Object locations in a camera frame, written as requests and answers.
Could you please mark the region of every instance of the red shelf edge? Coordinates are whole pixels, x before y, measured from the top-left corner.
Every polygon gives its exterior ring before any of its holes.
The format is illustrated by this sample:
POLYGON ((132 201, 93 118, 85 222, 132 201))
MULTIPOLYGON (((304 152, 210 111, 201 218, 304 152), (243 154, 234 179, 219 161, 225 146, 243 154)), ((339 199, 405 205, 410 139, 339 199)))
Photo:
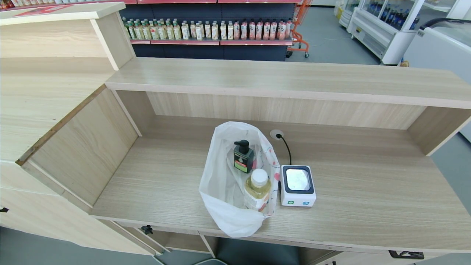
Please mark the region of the red shelf edge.
POLYGON ((227 41, 221 40, 221 45, 270 45, 270 46, 291 46, 293 44, 292 40, 276 40, 276 41, 227 41))

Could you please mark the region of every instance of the bottled drink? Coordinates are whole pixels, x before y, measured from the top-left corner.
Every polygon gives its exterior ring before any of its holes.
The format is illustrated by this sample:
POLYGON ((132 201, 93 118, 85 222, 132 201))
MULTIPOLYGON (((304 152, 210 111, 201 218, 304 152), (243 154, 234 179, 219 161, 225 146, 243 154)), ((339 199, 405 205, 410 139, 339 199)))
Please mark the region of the bottled drink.
POLYGON ((389 11, 391 10, 391 4, 388 4, 381 15, 381 20, 386 21, 388 18, 389 11))
POLYGON ((420 14, 417 14, 417 17, 414 19, 414 22, 412 23, 412 26, 411 26, 411 29, 415 29, 415 27, 417 26, 417 23, 419 23, 419 20, 420 20, 420 14))
POLYGON ((397 11, 396 9, 393 9, 393 10, 391 11, 391 13, 389 13, 389 17, 388 17, 388 19, 386 20, 386 23, 387 23, 387 24, 391 25, 392 21, 394 20, 394 16, 396 15, 397 12, 398 12, 398 11, 397 11))
POLYGON ((392 22, 392 26, 398 28, 399 19, 402 17, 402 8, 399 10, 398 13, 394 16, 394 21, 392 22))

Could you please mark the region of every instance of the wood grain surface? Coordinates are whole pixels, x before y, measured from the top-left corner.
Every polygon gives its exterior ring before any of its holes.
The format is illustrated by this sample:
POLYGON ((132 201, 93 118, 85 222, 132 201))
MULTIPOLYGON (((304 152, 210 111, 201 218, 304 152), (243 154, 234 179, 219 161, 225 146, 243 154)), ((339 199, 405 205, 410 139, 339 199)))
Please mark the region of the wood grain surface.
MULTIPOLYGON (((157 116, 90 214, 220 232, 198 192, 214 127, 225 120, 157 116)), ((471 217, 405 130, 249 122, 284 132, 293 163, 309 165, 313 207, 282 207, 252 236, 384 250, 471 252, 471 217)), ((280 164, 286 147, 270 140, 280 164)))
POLYGON ((30 160, 91 207, 136 138, 116 98, 105 89, 30 160))
POLYGON ((134 58, 106 85, 116 90, 471 108, 471 86, 458 76, 410 67, 134 58))
MULTIPOLYGON (((164 92, 147 92, 147 94, 156 115, 403 130, 407 129, 425 109, 423 106, 315 99, 164 92)), ((131 116, 138 119, 139 114, 131 116)))
POLYGON ((2 58, 107 57, 87 19, 2 26, 0 34, 2 58))
POLYGON ((471 110, 427 107, 407 129, 422 152, 431 156, 471 120, 471 110))
POLYGON ((88 248, 149 255, 63 197, 1 188, 0 200, 10 209, 0 215, 2 226, 88 248))
POLYGON ((113 72, 107 58, 3 58, 0 158, 19 159, 113 72))

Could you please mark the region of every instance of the wooden shelf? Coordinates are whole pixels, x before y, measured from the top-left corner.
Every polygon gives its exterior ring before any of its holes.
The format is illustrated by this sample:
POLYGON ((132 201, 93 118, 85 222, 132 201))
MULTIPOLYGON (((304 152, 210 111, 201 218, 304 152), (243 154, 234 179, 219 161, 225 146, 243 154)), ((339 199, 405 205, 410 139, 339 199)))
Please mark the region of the wooden shelf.
MULTIPOLYGON (((201 200, 198 185, 214 127, 225 121, 155 116, 91 214, 220 231, 201 200)), ((282 207, 278 202, 276 214, 264 221, 254 238, 289 235, 290 240, 385 250, 471 249, 471 217, 406 130, 248 123, 265 135, 274 128, 285 133, 293 162, 313 169, 317 193, 312 208, 282 207)), ((270 142, 280 163, 286 164, 284 144, 270 142)))
POLYGON ((221 40, 221 45, 275 45, 291 46, 292 40, 256 41, 256 40, 221 40))

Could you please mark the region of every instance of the gray floor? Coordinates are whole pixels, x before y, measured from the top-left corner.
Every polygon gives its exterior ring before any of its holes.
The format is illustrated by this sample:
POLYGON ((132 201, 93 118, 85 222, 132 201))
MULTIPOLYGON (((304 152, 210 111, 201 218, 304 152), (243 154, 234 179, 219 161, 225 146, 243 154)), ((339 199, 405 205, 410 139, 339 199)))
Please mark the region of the gray floor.
POLYGON ((287 62, 315 62, 378 65, 379 59, 341 27, 333 16, 333 8, 310 8, 299 33, 309 47, 308 58, 304 52, 294 51, 287 62))
MULTIPOLYGON (((311 8, 300 32, 312 45, 310 57, 304 58, 303 52, 294 52, 286 61, 379 64, 375 55, 363 45, 350 39, 350 35, 341 28, 333 16, 332 8, 311 8)), ((455 190, 458 197, 471 212, 471 144, 460 134, 454 136, 433 156, 433 160, 455 190)), ((263 256, 263 251, 270 250, 275 255, 273 263, 296 265, 295 249, 269 246, 261 243, 240 240, 222 240, 225 245, 219 248, 218 257, 230 265, 246 264, 242 254, 254 253, 263 256)), ((210 258, 209 255, 173 251, 160 256, 167 265, 191 265, 210 258)), ((44 238, 0 228, 0 265, 155 265, 149 256, 120 253, 93 248, 84 248, 70 242, 44 238)), ((217 265, 208 262, 206 265, 217 265)), ((418 265, 465 265, 471 264, 471 254, 449 254, 418 265)))

